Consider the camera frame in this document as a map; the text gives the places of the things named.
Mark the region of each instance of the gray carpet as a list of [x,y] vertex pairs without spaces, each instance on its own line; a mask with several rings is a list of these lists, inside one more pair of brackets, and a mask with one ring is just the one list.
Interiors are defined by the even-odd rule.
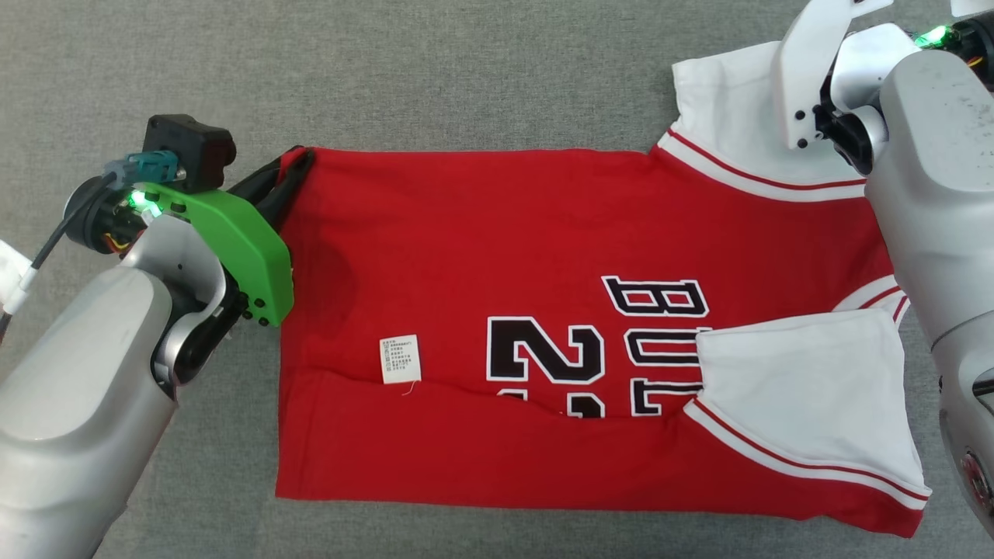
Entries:
[[[5,0],[0,238],[37,250],[72,189],[140,148],[156,112],[228,127],[239,146],[235,178],[295,143],[646,150],[676,117],[671,64],[776,39],[803,4]],[[945,20],[943,1],[898,4],[877,21],[926,29]],[[113,263],[70,244],[56,250],[38,286],[46,296],[0,351],[0,378]],[[278,334],[244,324],[182,393],[97,557],[990,556],[994,544],[943,454],[935,374],[913,316],[903,334],[911,428],[934,489],[912,540],[824,519],[278,501]]]

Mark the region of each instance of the robotic arm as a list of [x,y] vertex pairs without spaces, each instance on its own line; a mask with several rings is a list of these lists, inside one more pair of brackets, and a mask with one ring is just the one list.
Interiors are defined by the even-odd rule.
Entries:
[[[0,384],[0,557],[91,557],[172,418],[177,389],[239,318],[276,326],[293,305],[290,254],[275,229],[313,154],[298,153],[282,177],[277,159],[224,192],[235,158],[226,130],[157,115],[145,149],[86,181],[54,236],[65,229],[120,264]],[[0,253],[8,318],[37,269],[18,257]]]
[[779,129],[792,149],[832,141],[867,176],[940,374],[943,441],[994,537],[994,12],[914,39],[890,24],[846,37],[854,17],[890,3],[808,4],[772,68]]

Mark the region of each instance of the red stripe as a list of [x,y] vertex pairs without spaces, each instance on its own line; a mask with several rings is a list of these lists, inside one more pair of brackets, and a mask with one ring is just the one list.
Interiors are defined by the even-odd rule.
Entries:
[[904,310],[906,304],[908,304],[908,298],[905,296],[902,297],[901,302],[898,304],[898,310],[894,311],[894,322],[898,321],[898,318],[901,316],[901,311]]
[[763,454],[765,454],[765,455],[767,455],[767,456],[769,456],[769,457],[771,457],[773,459],[776,459],[776,460],[778,460],[780,462],[783,462],[785,464],[788,464],[788,465],[791,465],[791,466],[795,466],[795,467],[803,467],[804,469],[832,469],[832,470],[835,470],[835,471],[844,471],[846,473],[856,473],[858,475],[865,475],[867,477],[872,477],[874,479],[879,479],[880,481],[886,483],[887,485],[890,485],[894,489],[897,489],[898,491],[904,493],[905,495],[907,495],[909,497],[912,497],[912,498],[915,498],[915,499],[919,499],[919,500],[928,500],[928,497],[923,496],[923,495],[919,495],[919,494],[917,494],[917,493],[915,493],[913,491],[905,489],[905,488],[901,487],[900,485],[894,483],[893,481],[887,479],[886,477],[883,477],[882,475],[873,473],[871,471],[862,471],[861,469],[854,469],[854,468],[851,468],[851,467],[844,467],[844,466],[823,466],[823,465],[801,464],[801,463],[794,462],[792,460],[786,459],[786,458],[784,458],[784,457],[782,457],[780,455],[776,455],[772,451],[769,451],[769,450],[761,447],[760,445],[754,443],[749,438],[743,436],[741,433],[739,433],[735,429],[732,429],[732,427],[730,427],[729,424],[727,424],[724,421],[722,421],[721,418],[719,418],[717,415],[715,415],[714,412],[712,412],[711,410],[709,410],[704,405],[704,403],[701,402],[700,400],[696,400],[694,402],[694,404],[696,404],[697,407],[702,412],[704,412],[705,414],[707,414],[708,417],[710,417],[711,419],[715,420],[715,422],[717,422],[718,425],[722,426],[722,428],[724,428],[726,431],[728,431],[729,433],[735,435],[737,438],[739,438],[740,440],[742,440],[743,442],[745,442],[746,444],[748,444],[750,447],[753,447],[754,449],[760,451],[761,453],[763,453]]
[[765,178],[758,177],[758,176],[755,176],[755,175],[750,175],[750,174],[748,174],[748,173],[746,173],[744,171],[739,171],[735,167],[729,165],[728,163],[726,163],[726,162],[722,161],[721,159],[715,157],[714,155],[708,153],[704,148],[702,148],[702,147],[694,144],[692,141],[690,141],[689,139],[683,137],[679,133],[674,132],[672,129],[669,130],[669,134],[672,137],[680,140],[680,142],[683,143],[683,144],[685,144],[687,147],[689,147],[689,148],[693,149],[694,151],[700,153],[701,155],[707,157],[712,163],[718,165],[719,167],[725,169],[726,171],[729,171],[730,173],[735,173],[735,174],[741,176],[742,178],[753,180],[755,182],[761,182],[763,184],[768,184],[769,186],[775,186],[777,188],[786,188],[787,190],[819,190],[819,189],[822,189],[822,188],[836,188],[836,187],[840,187],[840,186],[860,186],[860,185],[866,184],[866,182],[867,182],[866,179],[850,180],[850,181],[842,181],[842,182],[826,182],[826,183],[822,183],[822,184],[787,184],[785,182],[776,182],[776,181],[765,179]]
[[865,303],[863,303],[860,306],[860,308],[870,308],[871,306],[873,306],[874,304],[876,304],[878,301],[880,301],[880,299],[882,299],[882,298],[884,298],[884,297],[886,297],[888,295],[893,295],[894,293],[897,293],[900,290],[901,290],[901,286],[900,285],[895,285],[895,286],[891,287],[890,289],[884,291],[883,293],[875,296],[874,298],[866,301]]

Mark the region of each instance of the white cloth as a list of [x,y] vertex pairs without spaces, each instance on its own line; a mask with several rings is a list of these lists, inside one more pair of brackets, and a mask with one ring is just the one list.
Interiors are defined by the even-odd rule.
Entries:
[[[674,65],[680,118],[659,146],[716,180],[768,198],[817,202],[862,196],[863,177],[830,141],[788,149],[780,139],[770,79],[777,45],[766,43]],[[792,185],[801,188],[789,188]]]
[[927,494],[905,411],[901,339],[870,308],[697,336],[699,400],[786,457],[875,471]]

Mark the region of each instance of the basketball jersey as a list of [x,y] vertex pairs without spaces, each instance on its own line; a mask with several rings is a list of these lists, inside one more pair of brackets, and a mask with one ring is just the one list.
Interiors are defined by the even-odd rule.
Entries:
[[907,300],[863,181],[761,124],[774,48],[677,65],[648,153],[316,148],[277,495],[911,536]]

